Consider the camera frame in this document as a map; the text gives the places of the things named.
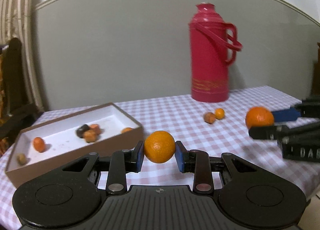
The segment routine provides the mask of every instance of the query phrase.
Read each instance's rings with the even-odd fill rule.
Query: small orange
[[[169,161],[175,150],[174,138],[166,131],[155,131],[144,142],[144,154],[149,161],[154,163]]]
[[[121,130],[121,133],[129,132],[129,131],[131,131],[131,130],[132,130],[131,127],[126,127],[126,128],[123,128],[123,129]]]
[[[44,140],[40,137],[36,137],[33,139],[33,147],[35,148],[36,151],[38,151],[39,153],[44,152],[45,150],[45,143]]]
[[[215,111],[215,115],[217,119],[222,119],[224,118],[224,110],[222,108],[217,108]]]
[[[252,126],[270,126],[274,122],[273,114],[264,107],[250,108],[245,117],[245,124],[248,129]]]

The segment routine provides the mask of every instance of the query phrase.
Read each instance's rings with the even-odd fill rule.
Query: ridged black surface
[[[68,229],[246,230],[249,228],[230,221],[210,197],[194,195],[188,186],[132,186],[125,195],[109,197],[92,218]],[[287,228],[287,230],[298,229],[296,226]]]

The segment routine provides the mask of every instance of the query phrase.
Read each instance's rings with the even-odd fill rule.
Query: pink gingham tablecloth
[[[148,135],[156,130],[168,131],[185,147],[204,150],[210,156],[220,157],[231,152],[299,186],[310,197],[320,185],[320,164],[283,160],[275,141],[252,140],[245,126],[245,115],[252,106],[265,106],[270,110],[285,109],[299,102],[283,92],[268,86],[234,90],[222,103],[200,103],[190,95],[163,97],[116,103],[144,126]],[[88,107],[44,113],[36,123],[42,123]],[[203,114],[223,108],[226,117],[210,125],[203,121]],[[299,118],[289,126],[310,123],[314,119]],[[0,224],[8,230],[21,226],[13,208],[12,195],[15,188],[6,177],[4,169],[11,149],[0,159]],[[103,173],[99,188],[105,188],[107,173]],[[215,188],[221,183],[218,173],[213,173]],[[140,173],[127,174],[130,185],[186,185],[192,187],[193,174],[181,174],[173,157],[164,164],[154,164],[144,159]]]

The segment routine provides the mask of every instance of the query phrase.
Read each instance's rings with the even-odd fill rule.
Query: mandarin orange
[[[270,126],[274,122],[273,114],[264,107],[250,108],[245,117],[245,124],[248,129],[252,126]]]
[[[166,131],[155,131],[144,142],[144,154],[148,160],[154,163],[169,161],[175,150],[174,138]]]

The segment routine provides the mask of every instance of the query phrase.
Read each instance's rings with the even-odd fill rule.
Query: dark nut
[[[84,124],[82,126],[80,126],[77,130],[76,130],[76,135],[79,137],[79,138],[83,138],[83,133],[90,130],[90,127],[89,125],[87,124]]]

